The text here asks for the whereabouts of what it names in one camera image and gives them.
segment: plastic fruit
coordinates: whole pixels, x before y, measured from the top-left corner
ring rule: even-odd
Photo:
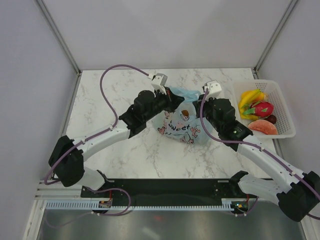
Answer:
[[[266,121],[268,121],[268,122],[270,122],[272,124],[276,124],[277,123],[276,116],[272,115],[272,114],[270,116],[268,116],[267,118],[265,118],[264,120],[266,120]]]
[[[243,99],[247,94],[252,92],[253,90],[250,91],[245,91],[244,93],[241,94],[241,98]],[[257,98],[253,99],[253,102],[258,102],[258,101],[267,101],[268,100],[268,95],[264,92],[260,92]]]
[[[248,125],[251,130],[259,131],[267,135],[277,135],[278,131],[275,125],[266,120],[253,121]]]

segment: white marble surface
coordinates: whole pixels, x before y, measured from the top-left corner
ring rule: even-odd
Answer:
[[[225,90],[226,98],[232,98],[232,81],[253,79],[249,68],[157,69],[147,72],[167,75],[167,86],[201,92],[204,83],[217,80]],[[92,70],[82,74],[67,128],[70,138],[88,135],[115,120],[100,93],[102,73],[102,70]],[[140,91],[153,90],[150,79],[134,70],[108,72],[103,89],[118,115],[128,109]],[[274,150],[271,139],[263,142]],[[256,177],[268,177],[253,162],[222,143],[213,140],[205,146],[182,143],[159,134],[151,122],[139,135],[105,148],[85,165],[101,170],[108,178],[229,178],[240,170]]]

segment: printed plastic bag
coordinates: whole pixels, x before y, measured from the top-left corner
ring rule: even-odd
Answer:
[[[175,112],[163,111],[153,120],[154,128],[168,138],[188,144],[205,144],[209,137],[203,130],[200,118],[196,118],[196,109],[192,102],[198,100],[199,91],[186,90],[181,87],[170,87],[173,94],[184,97],[184,101]],[[204,118],[206,129],[211,132],[212,125]]]

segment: banana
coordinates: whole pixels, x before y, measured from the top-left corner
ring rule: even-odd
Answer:
[[[250,92],[252,92],[252,90],[243,92],[243,93],[241,94],[241,98],[243,99],[243,98],[244,98],[247,94],[249,94]],[[264,92],[260,92],[260,95],[259,95],[257,98],[253,99],[252,102],[267,101],[267,100],[268,100],[267,94],[264,93]]]
[[[240,117],[242,119],[249,119],[249,120],[258,120],[259,118],[254,115],[244,115],[246,108],[245,105],[250,104],[254,99],[256,99],[260,95],[261,91],[260,89],[255,89],[250,91],[248,94],[244,96],[244,98],[241,99],[241,101],[238,104]]]

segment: purple cable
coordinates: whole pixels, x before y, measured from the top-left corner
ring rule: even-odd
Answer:
[[[103,83],[104,76],[106,75],[106,73],[107,73],[108,71],[110,71],[111,69],[114,69],[114,68],[119,68],[119,67],[131,68],[131,69],[136,70],[136,71],[138,71],[138,72],[140,72],[140,73],[142,73],[142,74],[144,74],[144,75],[146,75],[146,76],[149,76],[149,74],[146,73],[145,71],[143,71],[143,70],[141,70],[141,69],[139,69],[139,68],[136,68],[135,66],[131,66],[131,65],[127,65],[127,64],[117,64],[117,65],[114,65],[114,66],[109,67],[107,70],[105,70],[105,71],[103,72],[103,74],[101,75],[101,78],[100,78],[100,91],[101,91],[101,94],[102,94],[102,96],[103,96],[103,99],[105,100],[106,104],[110,107],[110,109],[112,110],[112,112],[113,112],[113,114],[114,114],[114,117],[115,117],[115,121],[114,121],[114,124],[112,125],[112,128],[114,128],[114,127],[117,125],[117,123],[118,123],[118,115],[117,115],[117,113],[116,113],[116,110],[112,107],[112,105],[111,105],[110,102],[108,101],[108,99],[107,99],[107,97],[106,97],[106,95],[105,95],[105,92],[104,92],[102,83]],[[96,138],[96,137],[100,136],[101,134],[104,134],[104,133],[106,133],[106,132],[108,132],[108,131],[110,131],[110,130],[111,130],[111,128],[109,127],[109,128],[107,128],[107,129],[105,129],[105,130],[102,130],[102,131],[100,131],[100,132],[92,135],[92,136],[87,137],[84,141],[87,142],[87,141],[89,141],[89,140],[91,140],[91,139],[93,139],[93,138]],[[68,150],[53,164],[53,166],[51,167],[51,169],[49,170],[49,172],[48,172],[48,173],[45,175],[45,177],[44,177],[44,184],[45,184],[45,185],[52,185],[52,184],[55,184],[55,183],[60,182],[60,180],[54,180],[54,181],[51,181],[51,182],[48,182],[48,180],[49,180],[51,174],[52,174],[52,173],[54,172],[54,170],[56,169],[57,165],[58,165],[70,152],[72,152],[74,149],[76,149],[77,147],[79,147],[79,146],[80,146],[81,144],[83,144],[83,143],[84,143],[83,141],[80,141],[80,142],[78,142],[77,144],[75,144],[73,147],[71,147],[70,149],[68,149]],[[91,188],[89,188],[89,187],[87,187],[87,189],[89,189],[89,190],[92,191],[93,193],[104,193],[104,192],[108,192],[108,191],[120,191],[120,192],[124,192],[124,193],[127,195],[128,200],[129,200],[129,203],[128,203],[128,206],[127,206],[123,211],[118,212],[118,213],[100,213],[100,215],[103,215],[103,216],[120,216],[120,215],[124,214],[124,213],[130,208],[130,206],[131,206],[131,197],[130,197],[129,193],[128,193],[127,191],[125,191],[124,189],[121,189],[121,188],[109,188],[109,189],[105,189],[105,190],[93,190],[93,189],[91,189]],[[89,215],[89,214],[91,214],[91,212],[86,212],[86,213],[84,213],[84,214],[81,214],[81,215],[77,216],[75,219],[72,219],[72,220],[70,220],[70,221],[68,221],[68,222],[66,222],[66,223],[64,223],[64,224],[57,225],[57,226],[51,225],[51,224],[48,222],[48,220],[47,220],[46,217],[45,217],[44,220],[45,220],[46,224],[47,224],[49,227],[54,228],[54,229],[59,229],[59,228],[64,227],[65,225],[68,225],[68,224],[70,224],[70,223],[72,223],[72,222],[74,222],[74,221],[76,221],[76,220],[78,220],[78,219],[80,219],[80,218],[82,218],[82,217],[84,217],[84,216],[86,216],[86,215]]]
[[[102,86],[102,83],[103,83],[103,80],[104,80],[104,76],[106,75],[107,72],[109,72],[111,69],[114,69],[114,68],[119,68],[119,67],[126,67],[126,68],[131,68],[133,70],[136,70],[146,76],[149,76],[148,73],[146,73],[145,71],[142,71],[141,69],[135,67],[135,66],[131,66],[131,65],[127,65],[127,64],[117,64],[117,65],[114,65],[114,66],[111,66],[109,67],[107,70],[105,70],[102,75],[101,75],[101,78],[100,78],[100,91],[101,91],[101,94],[103,96],[103,99],[106,101],[106,104],[108,104],[108,106],[110,107],[110,109],[112,110],[113,114],[114,114],[114,117],[115,117],[115,121],[114,121],[114,124],[112,125],[112,128],[114,128],[117,123],[118,123],[118,115],[116,113],[116,110],[111,106],[110,102],[108,101],[106,95],[105,95],[105,92],[104,92],[104,89],[103,89],[103,86]],[[110,131],[111,128],[108,127],[107,129],[105,130],[102,130],[92,136],[89,136],[85,139],[85,142],[86,141],[89,141],[93,138],[96,138],[98,136],[100,136],[101,134],[104,134],[108,131]],[[54,172],[54,170],[56,169],[57,165],[62,161],[62,159],[64,159],[72,150],[74,150],[75,148],[77,148],[78,146],[80,146],[81,144],[83,144],[84,142],[83,141],[80,141],[78,142],[77,144],[75,144],[73,147],[71,147],[68,151],[66,151],[54,164],[53,166],[51,167],[51,169],[49,170],[49,172],[45,175],[44,177],[44,184],[45,185],[52,185],[52,184],[55,184],[55,183],[58,183],[60,182],[60,180],[54,180],[52,182],[48,182],[51,174]]]
[[[233,141],[233,140],[221,140],[219,138],[216,138],[214,136],[212,136],[210,134],[210,132],[206,129],[206,126],[204,124],[204,120],[203,120],[203,109],[204,109],[204,104],[205,104],[205,99],[207,97],[207,95],[209,94],[209,91],[207,90],[205,93],[204,93],[204,97],[202,98],[202,101],[201,101],[201,105],[200,105],[200,122],[201,122],[201,125],[203,127],[203,130],[204,132],[213,140],[219,142],[219,143],[224,143],[224,144],[246,144],[246,145],[249,145],[251,147],[254,147],[254,148],[257,148],[259,149],[260,151],[263,151],[264,153],[266,153],[268,156],[270,156],[271,158],[273,158],[278,164],[280,164],[282,167],[284,167],[289,173],[291,173],[293,176],[295,176],[295,178],[297,178],[300,182],[302,182],[317,198],[318,200],[320,201],[320,195],[319,193],[317,193],[317,191],[312,187],[310,186],[310,184],[308,184],[305,180],[303,180],[300,176],[298,176],[297,174],[294,173],[294,171],[291,170],[290,167],[288,167],[286,164],[284,164],[281,160],[279,160],[273,153],[267,151],[266,149],[262,149],[259,145],[256,145],[256,144],[253,144],[251,142],[246,142],[246,141]],[[313,219],[316,219],[316,220],[320,220],[320,217],[317,217],[317,216],[313,216],[311,214],[307,214],[307,216],[313,218]]]
[[[129,203],[128,203],[127,207],[126,207],[123,211],[118,212],[118,213],[99,213],[99,215],[101,215],[101,216],[120,216],[120,215],[124,214],[124,213],[131,207],[131,197],[130,197],[129,193],[128,193],[126,190],[124,190],[124,189],[117,188],[117,187],[109,188],[109,189],[104,189],[104,190],[93,190],[93,189],[91,189],[90,187],[86,187],[86,188],[87,188],[89,191],[91,191],[91,192],[93,192],[93,193],[96,193],[96,194],[98,194],[98,193],[105,193],[105,192],[108,192],[108,191],[120,191],[120,192],[124,192],[124,193],[127,195],[128,200],[129,200]],[[61,224],[61,225],[52,225],[52,224],[50,224],[50,223],[48,222],[48,219],[47,219],[47,216],[46,216],[46,215],[44,216],[44,221],[45,221],[45,223],[46,223],[50,228],[52,228],[52,229],[59,229],[59,228],[62,228],[62,227],[64,227],[64,226],[66,226],[66,225],[68,225],[68,224],[70,224],[70,223],[72,223],[72,222],[74,222],[74,221],[76,221],[76,220],[78,220],[78,219],[80,219],[80,218],[82,218],[82,217],[84,217],[84,216],[90,215],[90,214],[92,214],[91,211],[90,211],[90,212],[85,212],[85,213],[83,213],[83,214],[80,214],[80,215],[77,216],[76,218],[74,218],[74,219],[72,219],[72,220],[70,220],[70,221],[67,221],[67,222],[65,222],[65,223],[63,223],[63,224]]]
[[[244,214],[244,213],[239,213],[239,214],[237,214],[236,216],[237,216],[237,217],[245,217],[246,215],[248,215],[248,214],[256,207],[257,202],[258,202],[258,199],[259,199],[259,197],[257,196],[257,197],[255,198],[255,201],[254,201],[252,207],[251,207],[245,214]],[[226,214],[229,214],[229,215],[235,215],[235,214],[230,213],[230,212],[225,212],[225,213],[226,213]]]
[[[114,187],[114,188],[109,188],[109,189],[104,189],[104,190],[92,190],[90,187],[86,187],[86,188],[95,194],[104,193],[104,192],[108,192],[108,191],[120,191],[120,192],[124,192],[125,195],[128,197],[129,203],[123,211],[118,212],[118,213],[100,213],[100,215],[102,215],[102,216],[120,216],[120,215],[124,214],[131,206],[131,197],[130,197],[129,193],[124,189]]]

